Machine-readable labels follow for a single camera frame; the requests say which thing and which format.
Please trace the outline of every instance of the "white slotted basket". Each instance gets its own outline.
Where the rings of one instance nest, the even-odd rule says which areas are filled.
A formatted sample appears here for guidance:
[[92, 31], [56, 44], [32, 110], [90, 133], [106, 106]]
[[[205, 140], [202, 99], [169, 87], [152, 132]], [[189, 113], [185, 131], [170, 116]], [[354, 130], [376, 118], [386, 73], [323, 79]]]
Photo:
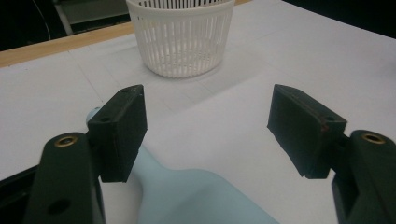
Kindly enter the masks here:
[[165, 77], [201, 75], [222, 60], [235, 0], [126, 0], [145, 65]]

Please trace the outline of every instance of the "white table surface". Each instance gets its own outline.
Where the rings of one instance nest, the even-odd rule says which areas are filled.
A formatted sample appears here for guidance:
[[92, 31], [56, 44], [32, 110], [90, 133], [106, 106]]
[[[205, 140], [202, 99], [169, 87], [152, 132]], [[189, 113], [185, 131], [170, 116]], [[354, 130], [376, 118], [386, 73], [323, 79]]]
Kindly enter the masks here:
[[[143, 65], [134, 35], [0, 68], [0, 179], [38, 163], [60, 133], [119, 89], [145, 86], [145, 147], [173, 169], [222, 175], [280, 223], [336, 223], [331, 174], [298, 175], [267, 130], [274, 84], [301, 89], [348, 120], [396, 139], [396, 40], [279, 0], [235, 7], [224, 60], [169, 79]], [[135, 223], [142, 190], [104, 184], [107, 223]]]

